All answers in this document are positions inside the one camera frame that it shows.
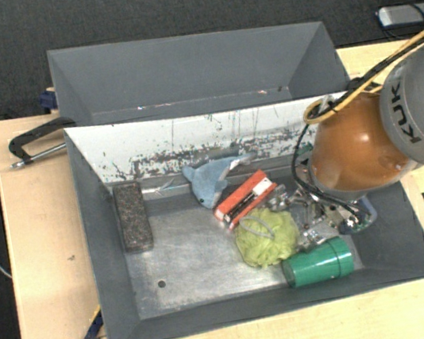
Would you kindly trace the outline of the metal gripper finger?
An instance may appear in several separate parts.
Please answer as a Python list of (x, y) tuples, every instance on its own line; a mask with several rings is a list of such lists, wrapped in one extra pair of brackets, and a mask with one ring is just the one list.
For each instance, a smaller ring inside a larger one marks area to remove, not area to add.
[(297, 191), (289, 193), (286, 186), (280, 184), (267, 196), (265, 206), (271, 211), (286, 210), (298, 199)]
[(308, 229), (303, 231), (299, 236), (299, 251), (306, 251), (317, 248), (319, 245), (327, 241), (326, 237), (318, 233), (317, 230)]

